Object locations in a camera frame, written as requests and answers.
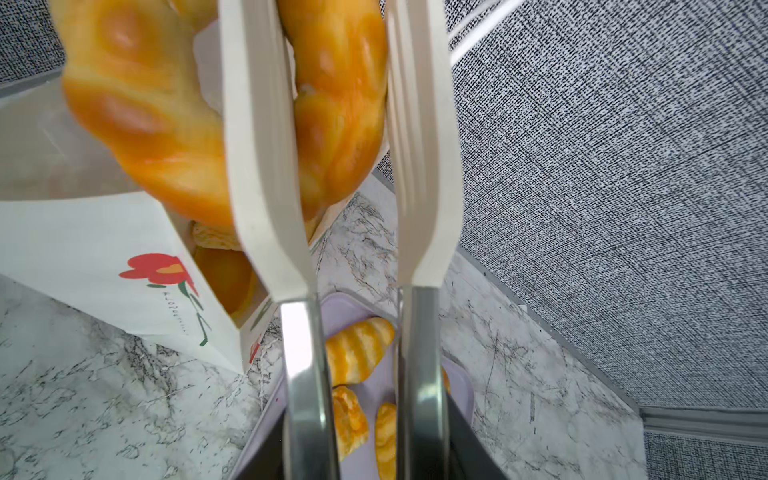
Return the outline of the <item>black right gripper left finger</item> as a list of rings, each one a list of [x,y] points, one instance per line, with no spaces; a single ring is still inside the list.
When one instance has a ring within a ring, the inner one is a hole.
[[[284,479],[285,412],[267,412],[238,460],[232,479]]]

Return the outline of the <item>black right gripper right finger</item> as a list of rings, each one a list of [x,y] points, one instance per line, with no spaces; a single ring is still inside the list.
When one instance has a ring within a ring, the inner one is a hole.
[[[448,478],[450,480],[506,480],[507,476],[472,431],[450,395],[446,400],[449,419]]]

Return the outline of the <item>braided bread roll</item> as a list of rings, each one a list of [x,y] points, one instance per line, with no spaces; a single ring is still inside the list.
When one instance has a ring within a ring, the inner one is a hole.
[[[364,445],[369,439],[366,415],[357,395],[345,386],[332,390],[333,415],[338,460],[346,457]]]

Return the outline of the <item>metal tongs with white tips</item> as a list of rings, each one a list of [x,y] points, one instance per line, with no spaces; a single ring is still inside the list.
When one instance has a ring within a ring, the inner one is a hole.
[[[303,226],[288,60],[272,1],[219,5],[230,203],[240,244],[279,307],[289,479],[339,475],[317,281]],[[463,178],[444,5],[391,1],[387,121],[398,209],[402,334],[397,473],[449,475],[439,290],[463,225]]]

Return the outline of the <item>white paper bag with rose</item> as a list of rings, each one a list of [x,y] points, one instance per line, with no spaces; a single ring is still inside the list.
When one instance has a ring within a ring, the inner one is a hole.
[[[217,19],[193,41],[204,100],[223,120]],[[272,1],[278,5],[282,1]],[[295,132],[295,58],[288,60]],[[62,77],[1,112],[1,272],[130,334],[241,373],[278,306],[259,295],[242,326],[219,303],[193,254],[188,219],[153,198],[73,116]]]

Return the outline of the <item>glazed donut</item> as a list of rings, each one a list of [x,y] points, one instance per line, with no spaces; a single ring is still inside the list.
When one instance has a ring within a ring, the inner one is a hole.
[[[353,194],[382,142],[386,27],[376,1],[282,1],[295,58],[305,220]],[[213,1],[54,1],[62,87],[79,124],[148,194],[199,223],[233,228],[223,120],[203,98],[195,36]]]

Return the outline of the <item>red-brown triangular pastry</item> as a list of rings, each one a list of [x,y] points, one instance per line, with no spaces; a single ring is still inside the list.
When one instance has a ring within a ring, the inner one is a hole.
[[[232,321],[242,326],[259,295],[257,277],[242,251],[198,246],[194,261]]]

